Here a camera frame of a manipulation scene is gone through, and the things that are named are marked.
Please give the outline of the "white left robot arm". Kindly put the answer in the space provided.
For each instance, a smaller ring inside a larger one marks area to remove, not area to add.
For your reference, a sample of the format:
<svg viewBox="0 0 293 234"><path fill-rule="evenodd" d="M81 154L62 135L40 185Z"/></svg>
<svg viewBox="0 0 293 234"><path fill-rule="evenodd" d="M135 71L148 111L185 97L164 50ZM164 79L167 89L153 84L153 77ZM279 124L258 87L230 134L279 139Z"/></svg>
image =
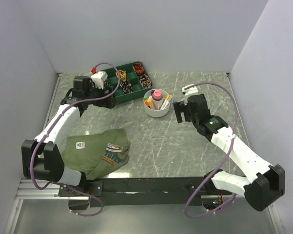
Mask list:
<svg viewBox="0 0 293 234"><path fill-rule="evenodd" d="M70 186L77 196L87 192L85 173L65 166L58 144L70 127L82 116L89 105L113 108L117 100L114 93L119 85L103 85L100 88L95 79L76 76L73 87L61 100L59 109L47 127L34 140L25 140L21 145L23 174L36 184L36 180Z"/></svg>

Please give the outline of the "white pen light blue cap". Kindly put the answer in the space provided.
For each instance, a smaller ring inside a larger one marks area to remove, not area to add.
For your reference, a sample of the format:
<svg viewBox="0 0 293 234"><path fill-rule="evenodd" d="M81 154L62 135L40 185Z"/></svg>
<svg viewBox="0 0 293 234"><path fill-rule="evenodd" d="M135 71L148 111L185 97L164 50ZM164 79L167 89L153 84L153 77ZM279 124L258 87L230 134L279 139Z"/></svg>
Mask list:
<svg viewBox="0 0 293 234"><path fill-rule="evenodd" d="M171 101L172 101L172 96L170 96L168 101L166 102L166 105L164 106L165 109L170 106Z"/></svg>

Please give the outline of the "black marker orange cap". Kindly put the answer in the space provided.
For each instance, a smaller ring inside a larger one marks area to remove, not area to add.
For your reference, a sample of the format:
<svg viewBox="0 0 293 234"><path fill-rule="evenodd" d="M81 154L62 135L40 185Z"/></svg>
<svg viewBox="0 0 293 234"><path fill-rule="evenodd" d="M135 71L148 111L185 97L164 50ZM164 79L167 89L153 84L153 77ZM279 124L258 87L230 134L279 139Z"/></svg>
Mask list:
<svg viewBox="0 0 293 234"><path fill-rule="evenodd" d="M149 107L150 109L155 110L154 104L153 104L153 102L152 102L150 99L147 99L147 100L145 101L145 104L146 104L146 106Z"/></svg>

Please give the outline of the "white pen brown cap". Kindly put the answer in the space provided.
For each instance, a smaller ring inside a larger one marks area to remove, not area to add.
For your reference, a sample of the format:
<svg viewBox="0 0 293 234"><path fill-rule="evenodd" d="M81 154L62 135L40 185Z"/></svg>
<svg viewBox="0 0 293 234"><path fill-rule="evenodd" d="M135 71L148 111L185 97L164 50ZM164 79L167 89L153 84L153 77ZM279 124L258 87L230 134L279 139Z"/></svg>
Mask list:
<svg viewBox="0 0 293 234"><path fill-rule="evenodd" d="M167 103L167 99L165 99L165 101L163 102L160 110L163 110L165 108L166 103Z"/></svg>

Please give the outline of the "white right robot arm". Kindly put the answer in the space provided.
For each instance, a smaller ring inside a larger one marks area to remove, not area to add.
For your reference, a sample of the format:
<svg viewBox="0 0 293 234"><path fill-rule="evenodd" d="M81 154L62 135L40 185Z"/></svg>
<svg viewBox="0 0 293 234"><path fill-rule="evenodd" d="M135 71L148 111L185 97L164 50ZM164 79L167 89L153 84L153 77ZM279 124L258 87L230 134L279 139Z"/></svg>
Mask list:
<svg viewBox="0 0 293 234"><path fill-rule="evenodd" d="M225 152L244 173L237 176L217 167L205 176L191 197L201 188L209 194L225 190L243 196L252 208L262 211L285 194L285 170L262 159L221 117L211 115L203 94L175 102L173 107L178 123L191 122L200 135Z"/></svg>

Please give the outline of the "white marker blue cap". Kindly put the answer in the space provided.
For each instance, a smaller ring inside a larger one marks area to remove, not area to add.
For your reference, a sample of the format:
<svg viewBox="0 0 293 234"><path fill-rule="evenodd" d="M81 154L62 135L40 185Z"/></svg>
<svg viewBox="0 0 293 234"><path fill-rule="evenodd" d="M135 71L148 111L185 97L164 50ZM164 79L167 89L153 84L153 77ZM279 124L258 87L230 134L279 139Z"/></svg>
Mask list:
<svg viewBox="0 0 293 234"><path fill-rule="evenodd" d="M151 90L151 93L150 93L150 96L148 97L148 99L152 98L153 93L154 93L154 90Z"/></svg>

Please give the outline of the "white round pen holder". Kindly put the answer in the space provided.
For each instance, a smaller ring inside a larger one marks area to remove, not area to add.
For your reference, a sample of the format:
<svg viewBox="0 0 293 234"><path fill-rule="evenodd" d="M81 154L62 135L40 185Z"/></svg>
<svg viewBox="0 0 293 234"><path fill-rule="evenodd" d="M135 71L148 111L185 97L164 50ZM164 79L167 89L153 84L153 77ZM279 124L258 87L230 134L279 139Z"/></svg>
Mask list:
<svg viewBox="0 0 293 234"><path fill-rule="evenodd" d="M151 89L149 91L147 91L145 94L144 94L144 98L146 97L149 97L151 95L151 91L154 91L155 89ZM165 90L162 90L162 89L158 89L162 92L162 95L163 95L163 101L164 99L166 99L166 97L169 95L168 92L166 92ZM143 100L143 107L144 107L144 111L151 117L155 117L155 118L159 118L159 117L163 117L165 116L169 110L172 109L172 100L170 102L170 104L165 108L165 109L162 109L162 110L153 110L151 109L150 107L148 107L146 105L146 102Z"/></svg>

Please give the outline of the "pink capped pencil tube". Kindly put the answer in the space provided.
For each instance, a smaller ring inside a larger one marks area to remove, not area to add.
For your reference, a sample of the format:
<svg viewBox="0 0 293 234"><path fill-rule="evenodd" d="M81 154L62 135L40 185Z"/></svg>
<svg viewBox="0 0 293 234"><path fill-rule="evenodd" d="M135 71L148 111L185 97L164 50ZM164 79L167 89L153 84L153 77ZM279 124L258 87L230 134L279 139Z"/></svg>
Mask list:
<svg viewBox="0 0 293 234"><path fill-rule="evenodd" d="M154 104L154 107L156 110L160 110L162 104L163 104L163 94L161 90L154 90L152 94L152 102Z"/></svg>

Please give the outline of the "white pen yellow cap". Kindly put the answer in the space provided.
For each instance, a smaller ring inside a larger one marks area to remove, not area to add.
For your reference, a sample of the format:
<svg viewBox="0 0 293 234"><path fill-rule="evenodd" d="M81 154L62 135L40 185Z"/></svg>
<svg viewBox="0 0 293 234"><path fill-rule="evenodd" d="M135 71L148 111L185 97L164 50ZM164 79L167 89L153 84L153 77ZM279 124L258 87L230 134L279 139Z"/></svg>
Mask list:
<svg viewBox="0 0 293 234"><path fill-rule="evenodd" d="M165 101L163 102L163 105L162 105L162 107L161 107L162 109L165 109L166 103L168 102L169 98L170 98L170 95L167 95L167 97L166 97L166 99L165 99Z"/></svg>

